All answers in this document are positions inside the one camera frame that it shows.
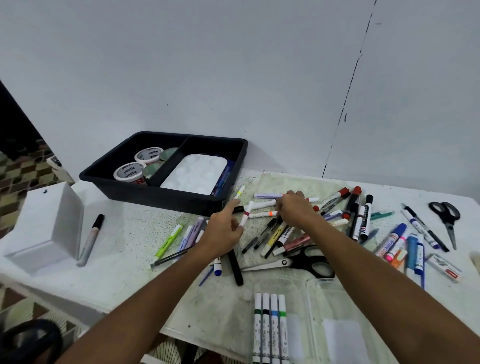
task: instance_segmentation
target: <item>person's left arm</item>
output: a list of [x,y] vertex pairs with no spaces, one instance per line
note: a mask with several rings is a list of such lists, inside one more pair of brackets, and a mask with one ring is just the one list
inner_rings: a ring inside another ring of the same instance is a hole
[[230,201],[213,214],[196,247],[102,319],[57,363],[138,364],[193,281],[239,242],[243,228],[232,217],[238,203]]

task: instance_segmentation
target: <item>green pen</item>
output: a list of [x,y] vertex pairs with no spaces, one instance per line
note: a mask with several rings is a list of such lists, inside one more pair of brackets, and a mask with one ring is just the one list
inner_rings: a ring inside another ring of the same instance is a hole
[[378,211],[374,212],[372,216],[370,216],[370,220],[378,220],[380,218],[387,218],[389,216],[392,216],[395,213],[395,211],[388,211],[388,210],[383,210],[383,211]]
[[180,235],[181,231],[183,230],[183,225],[177,225],[177,227],[172,231],[170,236],[165,240],[160,250],[155,254],[157,258],[163,257],[163,254],[168,250],[168,248],[172,245],[175,239]]

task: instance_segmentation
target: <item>person's right arm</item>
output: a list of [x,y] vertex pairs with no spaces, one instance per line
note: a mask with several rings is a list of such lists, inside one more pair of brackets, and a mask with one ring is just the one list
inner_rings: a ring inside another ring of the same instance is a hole
[[403,273],[328,224],[302,192],[278,210],[318,245],[353,302],[401,363],[478,363],[480,338]]

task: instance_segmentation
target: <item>scissors blade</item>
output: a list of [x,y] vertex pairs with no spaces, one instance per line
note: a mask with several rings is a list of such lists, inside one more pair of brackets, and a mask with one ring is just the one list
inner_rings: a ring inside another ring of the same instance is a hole
[[452,247],[456,250],[456,238],[455,238],[455,230],[453,230],[452,224],[445,224],[448,231],[448,236],[450,237],[450,241],[452,242]]
[[273,269],[273,268],[282,268],[289,267],[292,265],[292,260],[288,258],[283,258],[277,260],[276,262],[261,264],[259,266],[249,267],[242,269],[243,272],[248,272],[249,270],[264,270],[264,269]]

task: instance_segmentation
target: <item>black scissors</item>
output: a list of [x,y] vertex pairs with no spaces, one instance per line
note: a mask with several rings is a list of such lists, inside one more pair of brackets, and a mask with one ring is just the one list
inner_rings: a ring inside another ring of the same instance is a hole
[[456,250],[456,239],[453,226],[455,225],[455,221],[460,220],[460,212],[455,206],[449,204],[448,202],[430,202],[428,207],[442,219],[442,222],[447,228],[448,236],[450,237],[452,246]]
[[[251,270],[264,270],[264,269],[273,269],[273,268],[283,268],[289,267],[293,269],[303,269],[307,272],[312,273],[318,279],[327,279],[327,278],[335,278],[335,272],[333,271],[332,267],[328,263],[327,258],[323,255],[306,255],[305,252],[307,249],[315,249],[316,246],[305,246],[300,249],[299,253],[296,255],[292,255],[280,260],[277,260],[273,263],[261,264],[259,266],[250,267],[242,269],[242,271],[247,272]],[[318,273],[315,269],[315,265],[321,265],[330,270],[329,275],[323,275]]]

